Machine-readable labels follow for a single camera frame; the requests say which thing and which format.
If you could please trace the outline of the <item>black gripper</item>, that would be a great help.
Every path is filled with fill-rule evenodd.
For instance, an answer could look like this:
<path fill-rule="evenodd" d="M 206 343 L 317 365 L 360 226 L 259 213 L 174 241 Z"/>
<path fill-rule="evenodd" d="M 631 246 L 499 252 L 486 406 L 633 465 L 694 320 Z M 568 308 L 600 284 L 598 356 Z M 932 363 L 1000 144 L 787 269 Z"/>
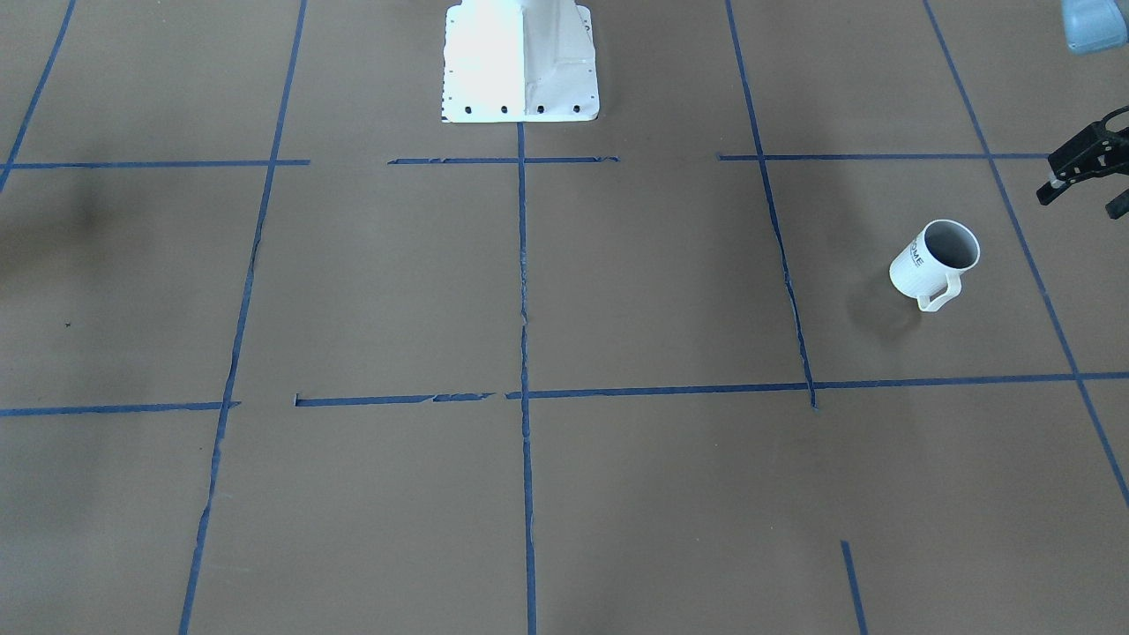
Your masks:
<path fill-rule="evenodd" d="M 1036 190 L 1039 205 L 1052 205 L 1057 197 L 1077 182 L 1105 176 L 1126 176 L 1128 132 L 1111 128 L 1112 122 L 1128 112 L 1128 106 L 1114 108 L 1099 121 L 1080 129 L 1054 153 L 1049 153 L 1049 179 Z M 1115 195 L 1104 207 L 1110 220 L 1121 220 L 1129 214 L 1129 190 Z"/>

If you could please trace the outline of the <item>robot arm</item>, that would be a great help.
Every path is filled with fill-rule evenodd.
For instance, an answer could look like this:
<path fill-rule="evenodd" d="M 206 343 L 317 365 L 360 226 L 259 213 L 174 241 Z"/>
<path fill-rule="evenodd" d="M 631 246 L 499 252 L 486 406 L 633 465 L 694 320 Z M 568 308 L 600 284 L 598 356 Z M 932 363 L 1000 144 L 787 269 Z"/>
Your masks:
<path fill-rule="evenodd" d="M 1078 56 L 1124 47 L 1128 41 L 1124 1 L 1062 1 L 1061 14 L 1067 47 Z M 1052 205 L 1078 183 L 1128 174 L 1128 129 L 1111 127 L 1126 112 L 1126 106 L 1114 108 L 1049 153 L 1049 176 L 1036 190 L 1039 205 Z"/>

